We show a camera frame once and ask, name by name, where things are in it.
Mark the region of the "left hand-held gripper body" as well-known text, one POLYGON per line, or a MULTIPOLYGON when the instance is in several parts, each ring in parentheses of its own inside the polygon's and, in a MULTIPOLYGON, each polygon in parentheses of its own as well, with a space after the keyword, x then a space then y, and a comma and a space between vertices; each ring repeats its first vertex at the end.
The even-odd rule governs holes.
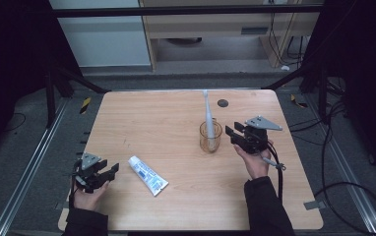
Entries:
POLYGON ((73 179, 77 186, 87 193, 100 188, 99 171, 94 171, 94 165, 101 161, 99 156, 84 152, 74 164, 73 179))

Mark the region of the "light wooden desk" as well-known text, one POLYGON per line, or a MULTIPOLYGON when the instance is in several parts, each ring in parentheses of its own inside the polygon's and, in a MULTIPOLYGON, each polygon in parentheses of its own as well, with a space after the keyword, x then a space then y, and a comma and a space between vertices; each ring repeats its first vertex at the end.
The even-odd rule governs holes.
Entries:
MULTIPOLYGON (((138 0, 142 7, 221 6, 221 5, 293 5, 322 4, 324 0, 138 0)), ((144 16, 147 38, 194 38, 241 36, 243 27, 267 27, 257 35, 273 67, 286 62, 283 58, 289 41, 309 36, 317 23, 315 13, 222 14, 144 16)))

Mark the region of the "white cabinet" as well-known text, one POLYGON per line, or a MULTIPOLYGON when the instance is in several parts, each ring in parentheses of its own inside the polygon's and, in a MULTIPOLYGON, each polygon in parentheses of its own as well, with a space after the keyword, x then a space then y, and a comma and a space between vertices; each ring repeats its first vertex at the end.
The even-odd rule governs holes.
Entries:
MULTIPOLYGON (((131 8, 138 0, 49 0, 54 10, 131 8)), ((142 18, 59 18, 81 68, 151 65, 142 18)))

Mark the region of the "person's right hand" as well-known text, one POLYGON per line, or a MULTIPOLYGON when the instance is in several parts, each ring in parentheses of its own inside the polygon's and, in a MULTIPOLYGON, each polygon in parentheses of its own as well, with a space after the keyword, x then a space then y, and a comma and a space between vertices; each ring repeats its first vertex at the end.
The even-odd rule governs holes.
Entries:
POLYGON ((266 177, 269 173, 269 164, 265 158, 270 159, 271 153, 268 149, 260 151, 259 153, 250 154, 243 150, 239 145, 234 145, 234 150, 243 159, 246 170, 251 179, 258 179, 266 177))

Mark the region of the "black metal stand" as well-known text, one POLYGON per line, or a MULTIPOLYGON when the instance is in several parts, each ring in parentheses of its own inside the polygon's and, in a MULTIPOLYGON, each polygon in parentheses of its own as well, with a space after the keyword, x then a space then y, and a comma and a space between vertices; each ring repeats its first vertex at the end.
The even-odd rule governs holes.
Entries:
POLYGON ((318 115, 322 122, 327 124, 327 66, 324 63, 307 63, 302 65, 299 69, 284 76, 280 80, 263 87, 263 89, 276 90, 281 86, 291 82, 296 78, 302 78, 299 89, 304 92, 310 92, 315 87, 318 87, 318 115))
POLYGON ((78 84, 96 93, 108 92, 108 89, 101 88, 86 80, 83 76, 73 73, 65 68, 49 67, 45 76, 47 128, 54 124, 56 118, 54 90, 58 89, 62 97, 71 97, 74 94, 74 90, 69 84, 70 80, 77 82, 78 84))

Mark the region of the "aluminium floor rail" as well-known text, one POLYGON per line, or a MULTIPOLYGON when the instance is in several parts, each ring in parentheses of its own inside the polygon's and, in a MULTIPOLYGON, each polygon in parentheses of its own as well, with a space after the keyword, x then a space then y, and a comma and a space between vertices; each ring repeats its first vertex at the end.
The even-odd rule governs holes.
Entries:
POLYGON ((22 177, 20 178, 13 194, 0 214, 0 236, 7 235, 10 226, 30 188, 31 182, 39 168, 39 165, 41 164, 47 149, 49 148, 52 139, 63 119, 69 101, 69 98, 60 99, 59 105, 55 110, 55 117, 52 124, 44 130, 44 133, 36 146, 29 163, 22 174, 22 177))
POLYGON ((333 106, 332 109, 327 112, 328 123, 325 124, 322 122, 322 119, 318 115, 315 99, 309 96, 307 96, 306 99, 308 101, 309 108, 311 109, 315 117, 320 120, 318 126, 320 127, 322 133, 325 135, 325 139, 322 144, 321 157, 322 189, 319 191, 319 194, 324 195, 326 205, 330 208, 333 215, 336 216, 341 222, 352 228, 354 231, 358 231, 360 234, 376 236, 376 209, 371 202, 374 194, 369 189, 360 184, 358 178, 350 168, 349 163, 345 160, 345 156, 333 135, 333 129, 331 126, 332 115, 334 114, 336 108, 341 108, 341 106, 333 106), (342 180, 339 182, 330 184, 326 183, 325 160, 327 153, 336 164, 338 171, 342 177, 342 180), (351 223, 349 220, 345 219, 342 215, 340 215, 338 209, 332 204, 331 198, 328 195, 328 191, 333 190, 338 186, 346 187, 350 198, 364 224, 364 227, 358 227, 354 223, 351 223))

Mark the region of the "white electric toothbrush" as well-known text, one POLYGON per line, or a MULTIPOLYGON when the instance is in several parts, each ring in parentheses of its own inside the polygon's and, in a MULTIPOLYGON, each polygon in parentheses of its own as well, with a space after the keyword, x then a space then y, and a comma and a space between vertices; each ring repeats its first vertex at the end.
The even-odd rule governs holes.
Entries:
POLYGON ((203 90, 203 97, 205 99, 205 107, 206 107, 206 129, 207 129, 208 149, 209 151, 212 151, 216 146, 215 129, 214 129, 213 115, 212 115, 211 107, 209 104, 208 91, 206 89, 203 90))

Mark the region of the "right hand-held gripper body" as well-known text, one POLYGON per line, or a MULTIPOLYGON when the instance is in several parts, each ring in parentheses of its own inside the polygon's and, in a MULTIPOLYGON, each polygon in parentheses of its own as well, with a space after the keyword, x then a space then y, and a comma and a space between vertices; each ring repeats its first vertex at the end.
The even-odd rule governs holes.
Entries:
POLYGON ((245 127, 241 130, 244 135, 242 148, 247 153, 258 153, 268 148, 268 130, 281 131, 282 126, 259 115, 245 121, 245 127))

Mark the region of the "amber transparent cup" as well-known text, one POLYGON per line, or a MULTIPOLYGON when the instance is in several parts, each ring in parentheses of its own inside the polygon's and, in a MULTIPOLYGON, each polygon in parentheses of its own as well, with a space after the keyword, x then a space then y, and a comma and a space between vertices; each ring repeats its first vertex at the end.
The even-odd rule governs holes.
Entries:
POLYGON ((207 127, 208 122, 203 122, 200 126, 200 147, 206 153, 214 153, 219 149, 222 127, 216 118, 212 119, 213 125, 207 127))

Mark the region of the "grey tape piece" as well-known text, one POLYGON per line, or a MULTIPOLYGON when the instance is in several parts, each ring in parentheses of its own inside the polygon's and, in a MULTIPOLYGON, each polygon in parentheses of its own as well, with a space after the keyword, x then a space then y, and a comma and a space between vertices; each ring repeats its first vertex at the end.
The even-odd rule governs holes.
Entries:
POLYGON ((324 201, 312 201, 312 202, 306 202, 304 203, 304 207, 307 209, 307 210, 310 210, 310 209, 323 209, 326 207, 326 204, 324 201))

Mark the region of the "grey socket strip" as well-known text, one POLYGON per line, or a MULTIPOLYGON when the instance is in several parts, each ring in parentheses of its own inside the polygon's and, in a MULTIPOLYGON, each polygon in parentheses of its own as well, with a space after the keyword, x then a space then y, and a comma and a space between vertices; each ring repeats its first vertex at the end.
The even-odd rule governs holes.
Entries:
POLYGON ((241 29, 242 35, 264 35, 267 32, 267 27, 243 27, 241 29))

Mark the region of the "person's left hand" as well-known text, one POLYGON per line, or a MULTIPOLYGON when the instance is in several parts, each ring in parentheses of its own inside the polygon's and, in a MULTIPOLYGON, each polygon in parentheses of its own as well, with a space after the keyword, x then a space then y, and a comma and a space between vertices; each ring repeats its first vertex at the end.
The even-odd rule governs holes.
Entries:
POLYGON ((84 190, 78 188, 74 185, 73 194, 73 207, 89 210, 98 211, 99 202, 102 196, 105 194, 108 188, 109 182, 105 182, 99 189, 96 189, 93 193, 87 193, 84 190))

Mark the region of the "black horizontal frame bar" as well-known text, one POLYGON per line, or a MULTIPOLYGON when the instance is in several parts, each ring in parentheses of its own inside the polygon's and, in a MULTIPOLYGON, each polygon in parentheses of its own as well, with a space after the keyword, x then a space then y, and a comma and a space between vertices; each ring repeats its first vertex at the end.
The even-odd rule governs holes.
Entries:
POLYGON ((293 5, 221 5, 221 6, 179 6, 179 7, 138 7, 102 9, 59 9, 51 14, 57 18, 84 17, 133 17, 133 16, 179 16, 218 14, 272 14, 272 13, 314 13, 321 12, 320 4, 293 5))

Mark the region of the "white toothpaste tube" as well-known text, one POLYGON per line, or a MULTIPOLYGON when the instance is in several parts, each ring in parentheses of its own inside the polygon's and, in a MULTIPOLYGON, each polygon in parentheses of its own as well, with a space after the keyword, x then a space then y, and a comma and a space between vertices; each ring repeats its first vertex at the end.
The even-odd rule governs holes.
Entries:
POLYGON ((168 182, 165 179, 159 176, 136 155, 131 156, 128 163, 154 197, 156 197, 168 185, 168 182))

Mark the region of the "yellow black striped tape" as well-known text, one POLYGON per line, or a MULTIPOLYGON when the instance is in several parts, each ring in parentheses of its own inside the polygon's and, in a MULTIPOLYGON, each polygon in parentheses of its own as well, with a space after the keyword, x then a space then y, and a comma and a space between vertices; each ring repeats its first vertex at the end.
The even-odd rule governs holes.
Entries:
POLYGON ((306 102, 299 101, 294 94, 290 95, 290 101, 300 108, 307 108, 308 107, 306 102))
POLYGON ((89 107, 89 105, 91 103, 91 100, 92 100, 91 97, 86 97, 84 99, 83 104, 82 104, 81 109, 80 109, 80 112, 79 112, 80 114, 85 114, 86 113, 86 111, 87 111, 87 109, 88 109, 88 107, 89 107))

